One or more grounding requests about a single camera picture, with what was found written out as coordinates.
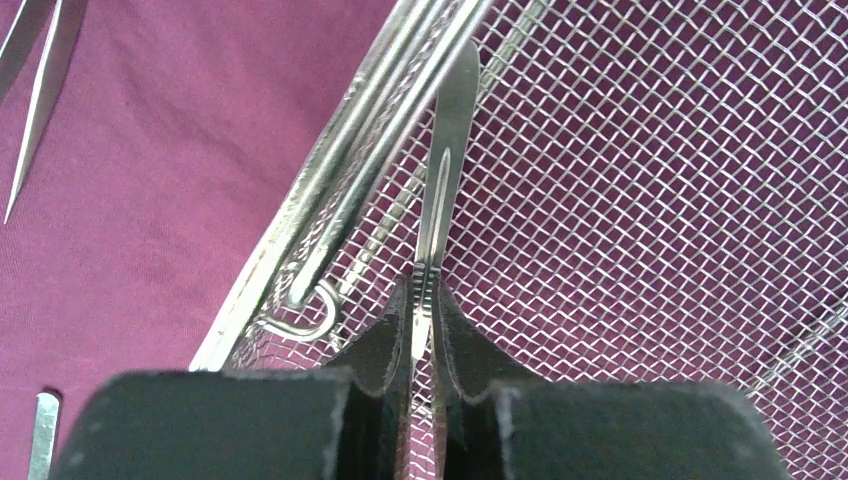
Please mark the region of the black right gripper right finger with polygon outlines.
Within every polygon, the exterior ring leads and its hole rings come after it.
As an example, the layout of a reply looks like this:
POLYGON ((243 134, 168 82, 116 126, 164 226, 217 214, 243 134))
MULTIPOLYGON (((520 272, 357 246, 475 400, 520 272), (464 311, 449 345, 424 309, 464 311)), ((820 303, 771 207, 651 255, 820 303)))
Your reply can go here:
POLYGON ((444 479, 784 479, 761 416, 716 382, 552 382, 434 290, 439 474, 444 479))

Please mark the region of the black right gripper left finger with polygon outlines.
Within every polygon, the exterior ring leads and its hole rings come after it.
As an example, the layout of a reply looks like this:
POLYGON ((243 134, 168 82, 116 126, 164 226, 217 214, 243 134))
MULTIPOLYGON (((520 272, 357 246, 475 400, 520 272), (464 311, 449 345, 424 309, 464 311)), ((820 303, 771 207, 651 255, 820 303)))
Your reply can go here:
POLYGON ((131 371, 88 400, 54 479, 399 479, 410 433, 412 286, 306 370, 131 371))

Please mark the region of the steel instrument tray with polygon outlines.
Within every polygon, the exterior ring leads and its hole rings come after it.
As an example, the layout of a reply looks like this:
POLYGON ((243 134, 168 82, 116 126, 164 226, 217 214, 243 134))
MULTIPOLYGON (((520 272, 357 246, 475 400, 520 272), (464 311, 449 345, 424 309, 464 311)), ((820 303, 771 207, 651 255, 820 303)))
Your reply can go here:
POLYGON ((471 323, 555 381, 733 384, 792 478, 845 478, 843 1, 394 2, 191 368, 309 368, 376 320, 468 40, 471 323))

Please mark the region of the grey scalpel handle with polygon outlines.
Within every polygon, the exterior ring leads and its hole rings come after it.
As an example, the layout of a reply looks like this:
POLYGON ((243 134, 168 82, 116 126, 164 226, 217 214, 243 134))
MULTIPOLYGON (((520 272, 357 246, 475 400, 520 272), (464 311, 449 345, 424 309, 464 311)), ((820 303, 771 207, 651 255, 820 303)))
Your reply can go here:
POLYGON ((36 396, 28 480, 46 480, 49 477, 61 403, 61 396, 55 391, 45 390, 36 396))
POLYGON ((435 288, 459 190, 479 75, 478 49, 470 40, 445 76, 436 97, 412 275, 415 301, 411 356, 415 361, 423 358, 428 345, 435 288))

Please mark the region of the maroon surgical wrap cloth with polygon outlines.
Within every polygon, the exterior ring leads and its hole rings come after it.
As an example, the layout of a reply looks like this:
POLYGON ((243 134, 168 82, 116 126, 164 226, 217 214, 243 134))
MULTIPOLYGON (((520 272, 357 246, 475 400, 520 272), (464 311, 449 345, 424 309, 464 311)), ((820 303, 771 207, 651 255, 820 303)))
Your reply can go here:
POLYGON ((1 475, 35 398, 185 368, 392 8, 92 1, 62 97, 1 219, 1 475))

